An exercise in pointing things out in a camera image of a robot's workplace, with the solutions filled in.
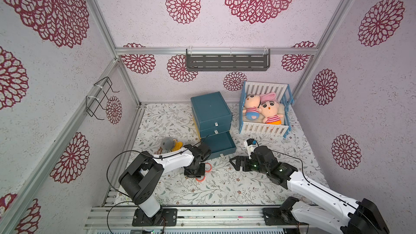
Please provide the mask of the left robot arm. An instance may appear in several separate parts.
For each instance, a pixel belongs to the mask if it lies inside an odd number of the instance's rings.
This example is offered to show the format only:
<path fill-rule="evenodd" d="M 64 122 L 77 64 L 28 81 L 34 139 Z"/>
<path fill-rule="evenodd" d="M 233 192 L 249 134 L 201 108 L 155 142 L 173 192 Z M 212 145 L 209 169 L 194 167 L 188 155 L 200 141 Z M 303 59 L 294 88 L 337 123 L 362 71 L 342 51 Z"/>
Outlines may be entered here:
<path fill-rule="evenodd" d="M 153 193 L 162 175 L 182 168 L 186 177 L 201 180 L 205 177 L 205 161 L 210 155 L 210 147 L 206 144 L 186 145 L 159 156 L 140 152 L 119 177 L 119 184 L 140 211 L 153 218 L 161 211 Z"/>

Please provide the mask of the yellow flower toy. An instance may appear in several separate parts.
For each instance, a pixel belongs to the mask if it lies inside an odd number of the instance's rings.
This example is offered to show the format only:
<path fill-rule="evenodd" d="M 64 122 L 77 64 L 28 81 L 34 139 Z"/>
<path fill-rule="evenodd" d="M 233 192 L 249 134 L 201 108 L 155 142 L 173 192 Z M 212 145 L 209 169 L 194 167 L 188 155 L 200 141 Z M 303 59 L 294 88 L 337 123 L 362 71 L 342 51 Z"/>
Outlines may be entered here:
<path fill-rule="evenodd" d="M 171 149 L 172 152 L 178 151 L 183 147 L 183 143 L 174 139 L 173 140 L 173 147 Z"/>

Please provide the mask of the white blue toy crib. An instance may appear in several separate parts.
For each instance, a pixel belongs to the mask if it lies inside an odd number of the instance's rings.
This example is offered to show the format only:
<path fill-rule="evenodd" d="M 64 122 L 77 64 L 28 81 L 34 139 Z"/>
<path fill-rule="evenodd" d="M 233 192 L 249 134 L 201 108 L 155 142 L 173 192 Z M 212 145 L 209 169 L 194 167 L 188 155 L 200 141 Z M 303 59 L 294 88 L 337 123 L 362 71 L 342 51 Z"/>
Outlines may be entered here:
<path fill-rule="evenodd" d="M 288 112 L 293 102 L 288 84 L 244 82 L 239 102 L 239 132 L 286 138 L 291 131 Z"/>

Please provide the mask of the teal drawer cabinet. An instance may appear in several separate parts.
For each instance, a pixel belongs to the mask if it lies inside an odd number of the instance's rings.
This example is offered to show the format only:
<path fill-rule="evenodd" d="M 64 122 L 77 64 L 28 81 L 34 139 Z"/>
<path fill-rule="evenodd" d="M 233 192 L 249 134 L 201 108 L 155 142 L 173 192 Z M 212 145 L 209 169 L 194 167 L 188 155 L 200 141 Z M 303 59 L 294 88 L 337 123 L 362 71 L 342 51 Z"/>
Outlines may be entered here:
<path fill-rule="evenodd" d="M 192 97 L 191 107 L 200 138 L 230 131 L 232 112 L 220 92 Z"/>

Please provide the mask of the grey plush keychain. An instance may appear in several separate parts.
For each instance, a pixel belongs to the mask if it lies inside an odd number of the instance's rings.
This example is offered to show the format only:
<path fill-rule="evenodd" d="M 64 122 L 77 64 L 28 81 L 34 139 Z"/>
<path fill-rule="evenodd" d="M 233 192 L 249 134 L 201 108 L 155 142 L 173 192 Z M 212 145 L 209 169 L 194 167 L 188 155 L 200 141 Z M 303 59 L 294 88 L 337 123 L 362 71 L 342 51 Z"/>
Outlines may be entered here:
<path fill-rule="evenodd" d="M 161 140 L 160 147 L 162 150 L 171 152 L 171 150 L 175 147 L 175 140 L 171 137 L 165 137 Z"/>

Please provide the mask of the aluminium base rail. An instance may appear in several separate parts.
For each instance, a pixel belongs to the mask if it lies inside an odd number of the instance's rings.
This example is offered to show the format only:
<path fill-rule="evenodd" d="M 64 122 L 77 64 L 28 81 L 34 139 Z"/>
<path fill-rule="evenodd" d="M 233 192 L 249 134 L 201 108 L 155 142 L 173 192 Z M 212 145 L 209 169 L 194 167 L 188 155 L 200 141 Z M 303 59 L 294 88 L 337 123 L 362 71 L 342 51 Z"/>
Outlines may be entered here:
<path fill-rule="evenodd" d="M 135 206 L 93 207 L 83 229 L 237 229 L 267 228 L 264 209 L 278 205 L 251 206 L 166 206 L 169 213 L 156 225 L 146 225 L 136 215 Z"/>

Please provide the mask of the grey wall shelf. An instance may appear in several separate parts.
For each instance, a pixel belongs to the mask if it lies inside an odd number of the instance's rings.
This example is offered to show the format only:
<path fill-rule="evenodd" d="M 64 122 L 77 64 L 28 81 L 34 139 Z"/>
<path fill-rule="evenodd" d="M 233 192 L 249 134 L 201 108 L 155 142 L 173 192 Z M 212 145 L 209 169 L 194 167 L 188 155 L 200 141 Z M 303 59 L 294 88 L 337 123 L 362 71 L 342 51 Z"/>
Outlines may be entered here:
<path fill-rule="evenodd" d="M 190 72 L 264 72 L 270 67 L 270 50 L 262 54 L 193 54 L 186 50 Z"/>

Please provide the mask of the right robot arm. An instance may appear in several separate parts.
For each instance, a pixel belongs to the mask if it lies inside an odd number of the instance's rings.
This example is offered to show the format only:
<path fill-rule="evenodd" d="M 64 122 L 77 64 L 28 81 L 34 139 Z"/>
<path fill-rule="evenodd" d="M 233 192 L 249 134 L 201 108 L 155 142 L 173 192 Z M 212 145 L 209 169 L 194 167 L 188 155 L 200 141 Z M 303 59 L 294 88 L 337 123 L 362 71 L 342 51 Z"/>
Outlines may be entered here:
<path fill-rule="evenodd" d="M 250 155 L 236 156 L 230 163 L 236 171 L 258 172 L 275 185 L 306 197 L 313 208 L 289 197 L 279 208 L 296 221 L 316 226 L 331 234 L 387 234 L 389 229 L 378 207 L 370 200 L 346 197 L 305 176 L 296 167 L 278 161 L 267 146 L 248 146 Z"/>

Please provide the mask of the plush doll blue outfit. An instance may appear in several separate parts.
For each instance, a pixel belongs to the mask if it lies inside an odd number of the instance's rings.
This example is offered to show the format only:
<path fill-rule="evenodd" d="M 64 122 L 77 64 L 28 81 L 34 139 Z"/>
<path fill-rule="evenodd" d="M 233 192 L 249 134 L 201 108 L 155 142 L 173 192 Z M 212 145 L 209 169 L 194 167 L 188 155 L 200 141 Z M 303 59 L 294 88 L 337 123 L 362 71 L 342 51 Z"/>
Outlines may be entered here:
<path fill-rule="evenodd" d="M 259 95 L 249 94 L 246 96 L 242 113 L 247 120 L 255 121 L 260 117 L 260 112 L 258 111 L 260 102 L 261 97 Z"/>

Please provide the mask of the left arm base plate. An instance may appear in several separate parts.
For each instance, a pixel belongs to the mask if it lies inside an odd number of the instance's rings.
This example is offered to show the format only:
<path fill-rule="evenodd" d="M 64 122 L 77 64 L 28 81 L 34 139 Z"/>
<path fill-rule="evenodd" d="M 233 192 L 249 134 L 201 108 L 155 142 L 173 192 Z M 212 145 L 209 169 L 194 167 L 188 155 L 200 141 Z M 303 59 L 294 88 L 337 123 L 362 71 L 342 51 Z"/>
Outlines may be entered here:
<path fill-rule="evenodd" d="M 161 208 L 154 216 L 150 217 L 142 209 L 136 209 L 132 226 L 176 226 L 178 210 L 172 208 Z"/>

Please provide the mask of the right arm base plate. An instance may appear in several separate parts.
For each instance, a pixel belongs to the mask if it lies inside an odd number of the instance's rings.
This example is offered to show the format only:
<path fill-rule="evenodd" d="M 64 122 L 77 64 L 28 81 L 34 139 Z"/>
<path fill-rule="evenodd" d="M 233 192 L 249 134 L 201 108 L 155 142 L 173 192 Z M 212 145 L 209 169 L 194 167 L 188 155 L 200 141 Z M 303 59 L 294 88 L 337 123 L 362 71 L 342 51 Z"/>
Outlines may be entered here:
<path fill-rule="evenodd" d="M 278 226 L 278 225 L 300 225 L 307 226 L 308 224 L 297 221 L 294 216 L 288 210 L 282 210 L 280 208 L 263 208 L 262 210 L 265 225 Z"/>

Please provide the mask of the red tape roll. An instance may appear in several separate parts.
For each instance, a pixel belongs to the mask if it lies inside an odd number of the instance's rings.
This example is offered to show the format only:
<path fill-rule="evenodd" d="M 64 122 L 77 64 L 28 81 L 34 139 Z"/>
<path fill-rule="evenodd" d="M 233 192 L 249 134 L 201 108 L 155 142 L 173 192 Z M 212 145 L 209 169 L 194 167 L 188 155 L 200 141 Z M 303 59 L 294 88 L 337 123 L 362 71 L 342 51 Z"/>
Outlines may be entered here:
<path fill-rule="evenodd" d="M 205 180 L 205 177 L 196 178 L 196 181 L 199 182 L 199 183 L 202 183 L 204 180 Z"/>
<path fill-rule="evenodd" d="M 205 172 L 209 173 L 212 171 L 212 165 L 210 163 L 205 164 Z"/>

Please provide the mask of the teal bottom drawer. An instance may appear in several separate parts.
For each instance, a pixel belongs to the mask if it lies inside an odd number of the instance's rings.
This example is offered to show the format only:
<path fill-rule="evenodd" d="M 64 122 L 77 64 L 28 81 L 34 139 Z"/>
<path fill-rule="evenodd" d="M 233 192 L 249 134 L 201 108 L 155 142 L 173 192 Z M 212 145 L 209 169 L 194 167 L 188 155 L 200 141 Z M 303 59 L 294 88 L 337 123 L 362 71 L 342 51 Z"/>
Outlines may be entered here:
<path fill-rule="evenodd" d="M 236 145 L 231 137 L 230 132 L 219 133 L 203 138 L 202 143 L 208 145 L 211 154 L 208 160 L 227 156 L 236 152 Z"/>

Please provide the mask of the plush doll striped shirt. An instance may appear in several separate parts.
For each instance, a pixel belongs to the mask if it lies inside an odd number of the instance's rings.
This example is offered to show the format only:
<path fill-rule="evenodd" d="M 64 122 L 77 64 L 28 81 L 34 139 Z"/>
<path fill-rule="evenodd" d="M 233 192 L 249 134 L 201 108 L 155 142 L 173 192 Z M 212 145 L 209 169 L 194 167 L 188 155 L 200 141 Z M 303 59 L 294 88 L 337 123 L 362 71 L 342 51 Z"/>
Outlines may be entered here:
<path fill-rule="evenodd" d="M 267 101 L 260 104 L 258 108 L 260 113 L 263 115 L 262 122 L 264 124 L 270 125 L 282 125 L 284 114 L 279 111 L 279 106 L 277 102 Z"/>

